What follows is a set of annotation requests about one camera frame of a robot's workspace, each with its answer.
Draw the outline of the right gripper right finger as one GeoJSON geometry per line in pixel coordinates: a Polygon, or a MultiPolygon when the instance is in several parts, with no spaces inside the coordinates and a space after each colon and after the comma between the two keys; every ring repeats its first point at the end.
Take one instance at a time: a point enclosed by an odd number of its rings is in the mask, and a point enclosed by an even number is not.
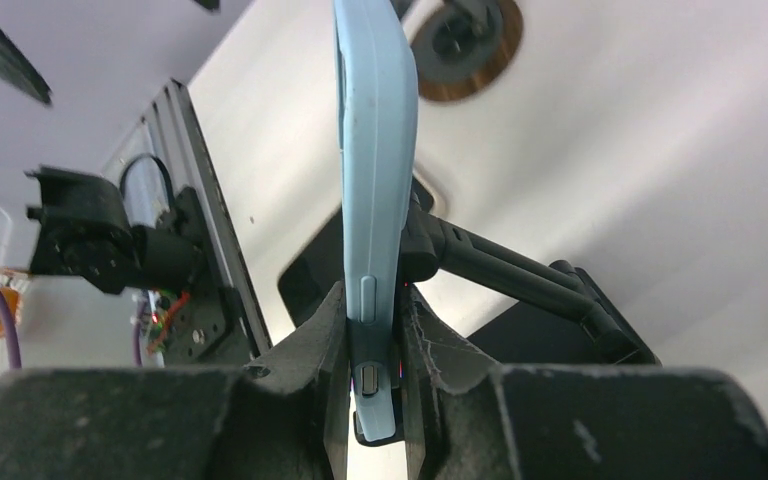
{"type": "Polygon", "coordinates": [[[722,372],[502,364],[397,298],[412,479],[768,479],[768,427],[722,372]]]}

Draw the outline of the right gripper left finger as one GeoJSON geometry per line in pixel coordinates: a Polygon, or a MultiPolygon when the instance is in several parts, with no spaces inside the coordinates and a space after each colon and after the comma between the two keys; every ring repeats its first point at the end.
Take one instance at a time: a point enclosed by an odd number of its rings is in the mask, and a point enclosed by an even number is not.
{"type": "Polygon", "coordinates": [[[0,377],[0,479],[343,479],[345,293],[243,366],[0,377]]]}

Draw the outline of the black folding phone stand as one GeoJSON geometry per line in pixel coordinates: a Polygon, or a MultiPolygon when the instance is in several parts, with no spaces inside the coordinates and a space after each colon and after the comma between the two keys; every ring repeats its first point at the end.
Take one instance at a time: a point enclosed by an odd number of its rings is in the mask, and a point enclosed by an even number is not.
{"type": "Polygon", "coordinates": [[[279,278],[279,294],[295,325],[313,314],[329,281],[346,290],[355,435],[364,446],[402,440],[405,361],[394,332],[398,291],[445,271],[516,300],[580,330],[606,364],[657,365],[644,343],[589,274],[565,260],[549,265],[433,215],[419,183],[406,208],[401,244],[378,242],[361,206],[336,212],[279,278]]]}

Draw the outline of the light blue cased phone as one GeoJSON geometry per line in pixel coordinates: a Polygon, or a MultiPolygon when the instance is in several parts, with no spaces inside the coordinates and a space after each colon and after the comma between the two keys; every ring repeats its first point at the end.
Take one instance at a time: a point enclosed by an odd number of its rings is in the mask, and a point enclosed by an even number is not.
{"type": "Polygon", "coordinates": [[[388,1],[333,4],[351,374],[365,441],[396,434],[392,325],[418,120],[418,78],[388,1]]]}

